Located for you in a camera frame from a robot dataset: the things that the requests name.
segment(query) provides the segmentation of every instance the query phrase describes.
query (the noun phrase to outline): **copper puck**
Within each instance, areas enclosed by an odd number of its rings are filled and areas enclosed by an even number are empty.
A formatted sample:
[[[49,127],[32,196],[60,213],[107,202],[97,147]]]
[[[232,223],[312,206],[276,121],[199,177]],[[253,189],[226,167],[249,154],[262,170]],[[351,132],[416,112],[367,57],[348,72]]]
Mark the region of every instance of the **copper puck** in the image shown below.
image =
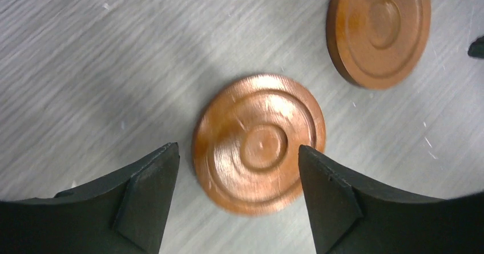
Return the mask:
[[[207,195],[247,215],[275,212],[302,193],[301,144],[323,152],[324,118],[315,98],[279,75],[255,75],[221,91],[193,135],[193,163]]]
[[[422,55],[430,0],[331,0],[328,50],[351,83],[385,89],[404,80]]]

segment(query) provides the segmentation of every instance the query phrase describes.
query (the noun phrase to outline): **gray wood-grain surface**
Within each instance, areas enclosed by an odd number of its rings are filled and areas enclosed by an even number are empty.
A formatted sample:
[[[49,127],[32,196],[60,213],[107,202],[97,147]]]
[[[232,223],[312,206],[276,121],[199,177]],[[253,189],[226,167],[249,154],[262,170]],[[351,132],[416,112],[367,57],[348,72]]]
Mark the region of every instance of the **gray wood-grain surface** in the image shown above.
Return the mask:
[[[224,85],[284,74],[316,97],[326,154],[434,197],[484,190],[484,0],[432,0],[427,48],[397,87],[344,81],[325,43],[329,0],[0,0],[0,199],[52,197],[181,146],[160,253],[314,253],[300,198],[269,216],[217,208],[191,134]]]

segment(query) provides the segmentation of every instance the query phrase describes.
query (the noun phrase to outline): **black object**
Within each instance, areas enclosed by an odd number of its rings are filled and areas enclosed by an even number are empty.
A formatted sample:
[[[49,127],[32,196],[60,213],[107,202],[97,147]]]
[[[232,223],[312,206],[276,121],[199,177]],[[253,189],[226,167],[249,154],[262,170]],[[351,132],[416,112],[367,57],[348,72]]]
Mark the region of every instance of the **black object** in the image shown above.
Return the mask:
[[[484,253],[484,192],[441,200],[399,190],[301,146],[314,244],[323,253]]]
[[[484,36],[477,38],[477,40],[470,45],[467,54],[470,57],[484,59]]]
[[[178,144],[52,199],[0,201],[0,253],[159,252]]]

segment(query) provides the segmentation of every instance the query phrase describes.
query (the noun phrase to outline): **copper disc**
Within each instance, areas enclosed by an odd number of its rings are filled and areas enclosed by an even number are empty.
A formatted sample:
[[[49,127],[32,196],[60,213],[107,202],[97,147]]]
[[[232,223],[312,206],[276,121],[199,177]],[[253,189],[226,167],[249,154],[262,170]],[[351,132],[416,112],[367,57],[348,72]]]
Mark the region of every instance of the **copper disc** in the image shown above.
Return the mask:
[[[430,0],[331,0],[328,50],[348,81],[385,89],[404,80],[422,55]]]
[[[193,163],[216,204],[258,215],[301,195],[299,146],[323,152],[325,139],[321,109],[307,89],[283,76],[255,75],[210,103],[193,135]]]

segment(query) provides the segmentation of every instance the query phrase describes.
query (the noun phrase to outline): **raised center circle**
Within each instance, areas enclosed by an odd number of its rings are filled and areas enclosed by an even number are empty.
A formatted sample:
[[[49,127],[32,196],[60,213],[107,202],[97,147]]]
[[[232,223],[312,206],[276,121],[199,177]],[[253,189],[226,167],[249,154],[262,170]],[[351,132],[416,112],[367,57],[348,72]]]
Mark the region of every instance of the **raised center circle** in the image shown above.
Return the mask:
[[[390,47],[398,37],[401,26],[400,11],[392,0],[380,0],[368,12],[367,35],[377,49]]]
[[[282,128],[262,124],[252,128],[240,147],[242,163],[253,171],[277,166],[287,151],[287,136]]]

